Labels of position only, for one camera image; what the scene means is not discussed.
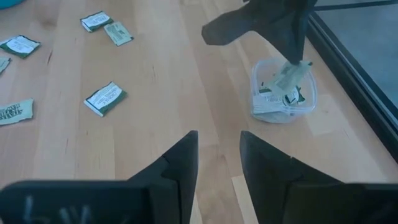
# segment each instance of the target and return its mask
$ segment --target wood grain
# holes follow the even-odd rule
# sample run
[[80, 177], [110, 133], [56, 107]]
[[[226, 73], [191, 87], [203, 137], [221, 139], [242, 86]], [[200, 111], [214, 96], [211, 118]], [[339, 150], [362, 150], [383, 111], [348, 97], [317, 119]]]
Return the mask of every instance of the wood grain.
[[[314, 112], [291, 124], [250, 115], [251, 68], [281, 57], [250, 32], [207, 46], [202, 25], [240, 0], [27, 0], [0, 11], [0, 39], [42, 43], [0, 77], [0, 104], [34, 98], [34, 118], [0, 127], [0, 186], [31, 179], [127, 179], [191, 129], [199, 130], [200, 170], [192, 223], [257, 220], [242, 176], [245, 129], [345, 182], [398, 182], [398, 166], [311, 43], [319, 92]], [[116, 47], [79, 19], [104, 10], [134, 40]], [[104, 118], [83, 100], [114, 81], [128, 97]]]

